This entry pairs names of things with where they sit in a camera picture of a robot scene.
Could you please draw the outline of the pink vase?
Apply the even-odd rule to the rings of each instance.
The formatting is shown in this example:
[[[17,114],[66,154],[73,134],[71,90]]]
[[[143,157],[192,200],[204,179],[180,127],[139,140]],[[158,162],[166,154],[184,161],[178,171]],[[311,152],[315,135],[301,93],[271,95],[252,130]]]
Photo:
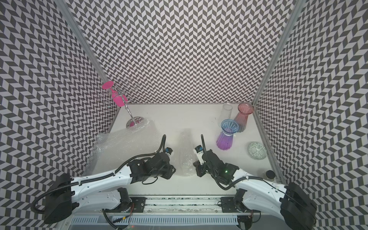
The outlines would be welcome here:
[[[254,108],[249,103],[241,103],[238,105],[238,114],[235,117],[235,122],[238,124],[238,132],[243,132],[246,129],[249,115],[254,112]]]

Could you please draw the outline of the blue purple vase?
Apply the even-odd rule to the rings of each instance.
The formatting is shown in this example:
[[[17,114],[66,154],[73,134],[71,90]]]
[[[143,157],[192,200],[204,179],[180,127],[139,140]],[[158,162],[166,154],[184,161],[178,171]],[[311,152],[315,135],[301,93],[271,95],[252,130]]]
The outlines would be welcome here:
[[[217,138],[217,147],[221,150],[229,150],[232,147],[233,136],[239,130],[239,125],[232,119],[226,119],[221,123],[222,132]]]

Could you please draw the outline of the clear bubble wrap sheet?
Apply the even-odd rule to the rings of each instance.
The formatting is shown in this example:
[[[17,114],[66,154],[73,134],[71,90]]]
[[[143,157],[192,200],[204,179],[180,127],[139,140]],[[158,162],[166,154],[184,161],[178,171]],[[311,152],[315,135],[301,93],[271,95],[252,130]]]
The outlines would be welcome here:
[[[133,156],[154,153],[161,140],[154,121],[148,119],[128,129],[99,134],[82,175],[110,171]]]

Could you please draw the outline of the clear glass vase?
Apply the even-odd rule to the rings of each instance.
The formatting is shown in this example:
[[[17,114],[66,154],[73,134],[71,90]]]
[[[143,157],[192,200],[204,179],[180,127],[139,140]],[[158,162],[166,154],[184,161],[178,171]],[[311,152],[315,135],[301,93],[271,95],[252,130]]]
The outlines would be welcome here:
[[[231,118],[232,109],[233,109],[233,107],[230,103],[224,103],[223,104],[222,110],[221,110],[219,118],[218,118],[219,125],[221,125],[221,123],[224,120],[227,120],[227,119]]]

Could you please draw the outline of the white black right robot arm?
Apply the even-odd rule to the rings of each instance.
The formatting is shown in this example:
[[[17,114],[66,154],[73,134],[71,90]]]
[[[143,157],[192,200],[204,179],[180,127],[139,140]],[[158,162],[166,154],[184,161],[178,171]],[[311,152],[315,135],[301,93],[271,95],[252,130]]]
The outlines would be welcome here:
[[[293,230],[311,230],[316,224],[317,204],[295,183],[288,185],[267,181],[230,163],[224,163],[212,150],[194,148],[198,160],[196,174],[206,173],[222,190],[236,189],[236,208],[256,210],[283,220]]]

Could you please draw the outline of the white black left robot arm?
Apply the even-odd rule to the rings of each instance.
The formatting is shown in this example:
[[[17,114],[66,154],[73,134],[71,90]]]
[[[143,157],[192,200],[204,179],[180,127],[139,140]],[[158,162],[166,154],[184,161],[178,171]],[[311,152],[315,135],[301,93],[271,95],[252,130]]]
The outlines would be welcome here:
[[[71,178],[57,177],[48,191],[31,203],[45,224],[60,222],[76,212],[104,210],[107,213],[131,211],[134,202],[127,187],[149,178],[170,179],[176,169],[170,164],[171,148],[130,158],[115,170]]]

